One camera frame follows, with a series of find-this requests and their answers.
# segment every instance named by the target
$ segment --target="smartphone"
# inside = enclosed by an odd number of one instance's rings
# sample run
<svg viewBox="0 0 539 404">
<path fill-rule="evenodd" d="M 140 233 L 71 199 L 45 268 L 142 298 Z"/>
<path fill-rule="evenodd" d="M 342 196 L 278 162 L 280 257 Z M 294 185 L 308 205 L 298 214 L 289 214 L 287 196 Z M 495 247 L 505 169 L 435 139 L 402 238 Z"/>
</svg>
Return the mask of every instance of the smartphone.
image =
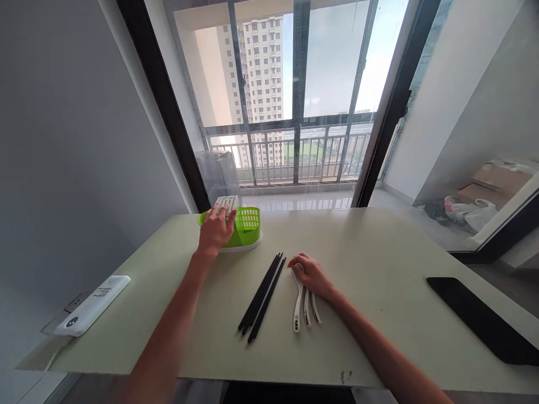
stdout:
<svg viewBox="0 0 539 404">
<path fill-rule="evenodd" d="M 502 362 L 539 366 L 539 351 L 455 278 L 427 278 L 447 306 Z"/>
</svg>

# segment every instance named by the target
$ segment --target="chopstick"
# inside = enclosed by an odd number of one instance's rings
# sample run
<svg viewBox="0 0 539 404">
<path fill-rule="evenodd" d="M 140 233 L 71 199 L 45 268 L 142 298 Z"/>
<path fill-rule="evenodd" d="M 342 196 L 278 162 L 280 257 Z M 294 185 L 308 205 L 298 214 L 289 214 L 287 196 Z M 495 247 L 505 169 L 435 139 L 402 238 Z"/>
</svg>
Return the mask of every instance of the chopstick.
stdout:
<svg viewBox="0 0 539 404">
<path fill-rule="evenodd" d="M 268 308 L 268 305 L 270 304 L 271 295 L 273 295 L 273 291 L 275 290 L 275 285 L 277 285 L 277 281 L 279 280 L 279 275 L 281 274 L 282 267 L 285 264 L 286 257 L 281 262 L 281 265 L 279 266 L 279 270 L 277 271 L 277 275 L 275 275 L 275 279 L 273 280 L 273 283 L 271 284 L 271 287 L 268 291 L 268 296 L 266 296 L 266 300 L 264 300 L 264 304 L 262 305 L 262 308 L 260 309 L 260 313 L 258 314 L 257 320 L 254 323 L 253 329 L 251 330 L 251 334 L 249 335 L 249 339 L 247 340 L 247 343 L 251 343 L 252 340 L 254 340 L 258 335 L 258 330 L 260 329 L 260 325 L 262 324 L 262 320 L 264 319 L 264 314 L 266 314 L 266 310 Z"/>
<path fill-rule="evenodd" d="M 275 271 L 273 270 L 273 267 L 276 266 L 276 263 L 278 263 L 279 259 L 280 259 L 280 255 L 276 254 L 275 257 L 273 258 L 273 261 L 271 262 L 271 265 L 268 268 L 268 272 L 266 272 L 264 279 L 262 279 L 262 282 L 260 283 L 260 286 L 258 287 L 257 292 L 255 293 L 253 299 L 251 300 L 251 303 L 249 304 L 249 307 L 247 308 L 245 315 L 241 319 L 240 325 L 237 326 L 238 330 L 241 330 L 244 325 L 249 324 L 251 312 L 253 311 L 256 305 L 256 302 L 260 299 L 260 295 L 262 294 L 262 292 L 264 293 L 264 295 L 266 294 L 267 286 L 264 286 L 264 285 L 268 283 L 268 279 L 273 278 L 273 274 L 275 273 Z"/>
<path fill-rule="evenodd" d="M 282 252 L 280 254 L 277 254 L 277 259 L 272 264 L 271 273 L 269 274 L 269 277 L 265 280 L 264 284 L 262 285 L 262 289 L 260 290 L 259 295 L 255 296 L 254 305 L 251 308 L 251 311 L 247 316 L 247 320 L 243 325 L 243 329 L 241 330 L 241 335 L 245 335 L 249 327 L 253 325 L 255 318 L 257 317 L 258 311 L 260 310 L 260 306 L 262 305 L 262 302 L 264 301 L 264 298 L 266 297 L 268 288 L 271 285 L 271 281 L 273 280 L 273 275 L 275 275 L 275 271 L 277 270 L 277 267 L 279 265 L 279 261 L 281 260 L 282 255 L 283 255 Z"/>
</svg>

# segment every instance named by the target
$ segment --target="table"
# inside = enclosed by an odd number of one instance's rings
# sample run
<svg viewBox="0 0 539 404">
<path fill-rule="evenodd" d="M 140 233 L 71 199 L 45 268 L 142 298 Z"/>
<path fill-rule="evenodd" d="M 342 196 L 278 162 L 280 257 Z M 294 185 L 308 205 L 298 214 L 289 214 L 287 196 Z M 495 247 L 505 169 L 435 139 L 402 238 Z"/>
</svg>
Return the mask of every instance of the table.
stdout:
<svg viewBox="0 0 539 404">
<path fill-rule="evenodd" d="M 284 269 L 257 339 L 237 333 L 272 258 L 304 251 L 352 303 L 442 389 L 539 393 L 539 370 L 498 360 L 427 286 L 452 276 L 539 347 L 539 321 L 434 244 L 406 219 L 381 208 L 262 212 L 263 242 L 220 254 L 203 287 L 179 377 L 382 387 L 365 355 L 322 299 L 322 325 L 292 330 L 297 295 Z M 69 346 L 55 371 L 127 374 L 187 269 L 198 243 L 197 215 L 165 223 L 115 274 L 131 283 Z M 43 369 L 58 340 L 36 348 L 20 369 Z"/>
</svg>

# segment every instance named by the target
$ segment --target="tall building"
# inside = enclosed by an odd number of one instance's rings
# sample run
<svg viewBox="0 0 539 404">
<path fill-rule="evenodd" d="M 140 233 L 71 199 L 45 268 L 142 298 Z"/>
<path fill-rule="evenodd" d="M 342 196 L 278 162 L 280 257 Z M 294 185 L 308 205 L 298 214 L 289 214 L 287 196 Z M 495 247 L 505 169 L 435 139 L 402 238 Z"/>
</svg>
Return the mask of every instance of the tall building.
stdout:
<svg viewBox="0 0 539 404">
<path fill-rule="evenodd" d="M 249 123 L 280 121 L 283 119 L 283 15 L 269 16 L 237 23 L 240 45 L 241 71 L 245 83 L 245 102 Z M 225 72 L 230 116 L 235 124 L 243 123 L 239 80 L 230 25 L 217 28 L 221 61 Z M 252 142 L 283 140 L 282 132 L 252 134 Z M 247 135 L 234 135 L 235 143 L 247 144 Z M 280 164 L 284 151 L 282 143 L 255 145 L 253 148 L 257 167 Z M 235 153 L 236 165 L 249 166 L 249 149 L 239 147 Z"/>
</svg>

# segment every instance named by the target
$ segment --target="cardboard box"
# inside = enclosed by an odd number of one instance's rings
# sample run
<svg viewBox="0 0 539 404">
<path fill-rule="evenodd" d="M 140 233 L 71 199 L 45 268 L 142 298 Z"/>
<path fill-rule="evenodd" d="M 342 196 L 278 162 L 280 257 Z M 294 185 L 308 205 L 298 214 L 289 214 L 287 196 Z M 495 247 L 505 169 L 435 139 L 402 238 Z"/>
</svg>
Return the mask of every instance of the cardboard box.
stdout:
<svg viewBox="0 0 539 404">
<path fill-rule="evenodd" d="M 514 196 L 531 177 L 531 174 L 487 163 L 473 175 L 472 181 L 504 195 Z"/>
<path fill-rule="evenodd" d="M 461 203 L 474 204 L 476 199 L 485 199 L 496 205 L 496 209 L 500 210 L 511 199 L 511 196 L 502 194 L 501 192 L 493 191 L 475 183 L 461 189 L 457 195 L 457 199 Z"/>
</svg>

